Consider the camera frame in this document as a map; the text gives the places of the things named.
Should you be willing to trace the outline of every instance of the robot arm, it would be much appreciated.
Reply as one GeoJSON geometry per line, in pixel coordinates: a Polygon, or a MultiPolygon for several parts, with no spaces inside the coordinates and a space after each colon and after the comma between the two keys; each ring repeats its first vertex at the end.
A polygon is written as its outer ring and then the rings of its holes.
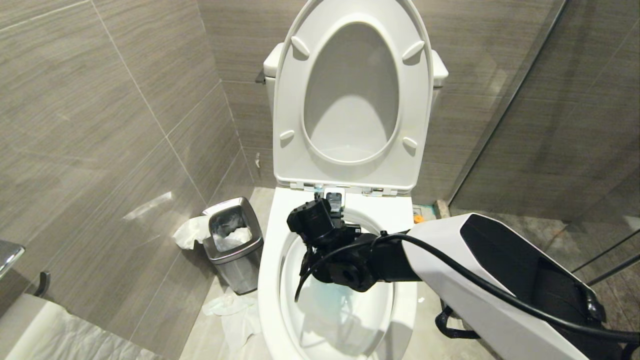
{"type": "Polygon", "coordinates": [[[446,336],[482,337],[507,360],[630,359],[640,343],[638,333],[605,330],[591,289],[500,222],[463,215],[376,236],[344,223],[339,196],[316,194],[287,219],[307,246],[296,301],[311,275],[361,292],[424,281],[450,306],[436,318],[446,336]],[[446,327],[452,309],[473,331],[446,327]]]}

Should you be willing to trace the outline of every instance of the toilet tank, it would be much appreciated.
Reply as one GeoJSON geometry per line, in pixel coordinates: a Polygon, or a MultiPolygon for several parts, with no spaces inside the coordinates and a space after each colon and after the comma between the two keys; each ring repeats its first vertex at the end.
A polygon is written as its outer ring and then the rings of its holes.
{"type": "MultiPolygon", "coordinates": [[[[273,98],[276,87],[276,73],[278,72],[278,62],[280,61],[280,53],[284,43],[281,42],[276,45],[271,53],[262,63],[262,69],[264,71],[264,84],[267,87],[267,95],[269,97],[269,109],[271,110],[271,117],[273,118],[273,98]]],[[[440,55],[435,50],[431,50],[431,58],[433,61],[433,100],[431,101],[431,114],[438,106],[438,98],[440,90],[444,86],[445,80],[449,76],[447,67],[442,62],[440,55]]]]}

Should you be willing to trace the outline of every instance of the paper on floor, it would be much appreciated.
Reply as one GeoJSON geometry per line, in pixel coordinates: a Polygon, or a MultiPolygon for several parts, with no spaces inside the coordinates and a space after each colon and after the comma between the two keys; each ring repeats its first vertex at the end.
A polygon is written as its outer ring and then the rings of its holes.
{"type": "Polygon", "coordinates": [[[202,306],[205,315],[221,317],[225,341],[233,354],[242,348],[252,334],[259,334],[260,317],[253,294],[238,296],[231,288],[225,294],[202,306]]]}

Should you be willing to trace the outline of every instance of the toilet bowl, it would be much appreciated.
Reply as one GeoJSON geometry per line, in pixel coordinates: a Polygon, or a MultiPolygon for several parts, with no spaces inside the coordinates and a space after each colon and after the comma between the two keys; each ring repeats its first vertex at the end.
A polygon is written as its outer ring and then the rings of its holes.
{"type": "Polygon", "coordinates": [[[278,187],[258,304],[271,357],[400,359],[417,285],[380,282],[359,293],[310,277],[295,302],[306,248],[286,220],[314,192],[339,187],[345,221],[374,234],[409,229],[408,193],[446,68],[409,0],[311,0],[264,65],[278,187]]]}

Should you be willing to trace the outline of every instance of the crumpled tissue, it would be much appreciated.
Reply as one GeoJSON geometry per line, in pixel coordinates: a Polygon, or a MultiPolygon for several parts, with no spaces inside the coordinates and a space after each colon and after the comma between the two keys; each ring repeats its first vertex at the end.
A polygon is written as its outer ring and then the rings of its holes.
{"type": "Polygon", "coordinates": [[[225,341],[231,352],[238,351],[252,334],[260,334],[257,300],[251,295],[238,296],[227,288],[225,294],[202,306],[207,315],[221,317],[225,341]]]}
{"type": "Polygon", "coordinates": [[[181,249],[193,250],[193,244],[202,243],[209,237],[209,216],[190,218],[173,234],[175,243],[181,249]]]}
{"type": "Polygon", "coordinates": [[[239,227],[226,238],[218,234],[212,234],[212,237],[218,251],[227,251],[251,240],[251,230],[248,227],[239,227]]]}

